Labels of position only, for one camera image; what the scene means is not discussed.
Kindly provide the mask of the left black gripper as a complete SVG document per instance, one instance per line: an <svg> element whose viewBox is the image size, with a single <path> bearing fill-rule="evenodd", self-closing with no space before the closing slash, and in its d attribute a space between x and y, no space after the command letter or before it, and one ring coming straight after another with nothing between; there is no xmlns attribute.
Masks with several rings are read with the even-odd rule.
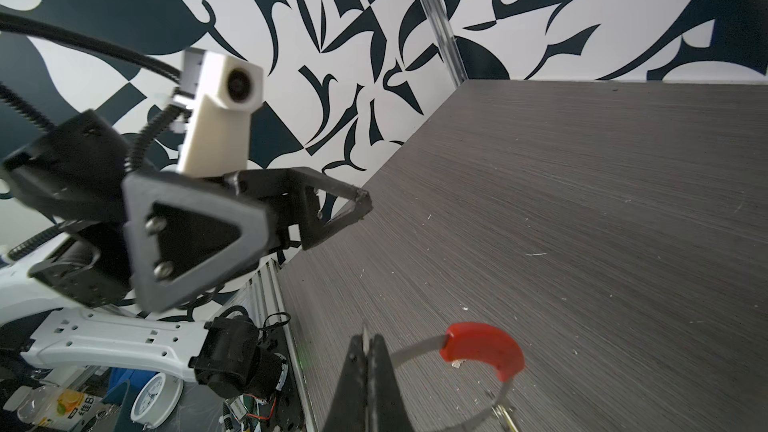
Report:
<svg viewBox="0 0 768 432"><path fill-rule="evenodd" d="M177 308L266 251L309 250L373 210L368 191L307 167L242 170L222 183L232 193L173 172L124 178L123 235L141 310Z"/></svg>

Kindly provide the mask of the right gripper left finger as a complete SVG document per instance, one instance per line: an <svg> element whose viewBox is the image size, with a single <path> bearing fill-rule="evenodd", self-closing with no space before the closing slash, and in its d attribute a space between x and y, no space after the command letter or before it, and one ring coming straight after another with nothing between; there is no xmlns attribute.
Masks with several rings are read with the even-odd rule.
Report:
<svg viewBox="0 0 768 432"><path fill-rule="evenodd" d="M366 328L350 339L323 432L368 430L368 346Z"/></svg>

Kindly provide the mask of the yellow capped key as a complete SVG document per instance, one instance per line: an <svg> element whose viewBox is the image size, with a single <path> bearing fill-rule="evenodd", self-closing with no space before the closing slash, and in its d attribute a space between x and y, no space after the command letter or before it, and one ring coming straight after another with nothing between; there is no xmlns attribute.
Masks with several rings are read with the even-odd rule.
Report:
<svg viewBox="0 0 768 432"><path fill-rule="evenodd" d="M504 404L495 404L492 411L499 421L500 427L504 432L519 432L520 429L514 418L515 410Z"/></svg>

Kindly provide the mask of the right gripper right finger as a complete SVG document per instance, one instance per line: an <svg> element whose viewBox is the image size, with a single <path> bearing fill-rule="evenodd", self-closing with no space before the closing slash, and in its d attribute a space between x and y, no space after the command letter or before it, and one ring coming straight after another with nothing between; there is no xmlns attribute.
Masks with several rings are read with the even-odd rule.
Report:
<svg viewBox="0 0 768 432"><path fill-rule="evenodd" d="M376 334L367 353L367 430L413 432L385 339Z"/></svg>

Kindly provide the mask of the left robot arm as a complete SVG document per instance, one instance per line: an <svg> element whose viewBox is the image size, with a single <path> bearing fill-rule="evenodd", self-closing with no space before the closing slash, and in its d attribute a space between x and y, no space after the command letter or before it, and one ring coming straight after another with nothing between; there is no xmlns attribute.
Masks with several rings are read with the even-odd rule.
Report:
<svg viewBox="0 0 768 432"><path fill-rule="evenodd" d="M311 248L372 208L366 191L307 168L208 179L135 168L145 148L85 112L2 162L12 191L60 216L72 240L34 279L86 306L134 292L144 311L165 311L287 248L291 226Z"/></svg>

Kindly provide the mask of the large wire keyring red sleeve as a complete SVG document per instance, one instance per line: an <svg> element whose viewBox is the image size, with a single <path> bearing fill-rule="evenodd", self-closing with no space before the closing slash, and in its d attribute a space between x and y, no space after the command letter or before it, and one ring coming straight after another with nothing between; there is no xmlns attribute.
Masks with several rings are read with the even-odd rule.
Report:
<svg viewBox="0 0 768 432"><path fill-rule="evenodd" d="M451 364L466 361L486 364L495 370L496 377L501 382L499 392L488 407L464 422L443 428L443 431L475 431L486 420L495 417L492 411L495 404L504 404L515 410L507 397L515 376L525 368L525 358L518 343L508 333L485 323L455 323L442 335L430 337L394 352L391 360L394 368L398 368L431 352L438 352L445 362Z"/></svg>

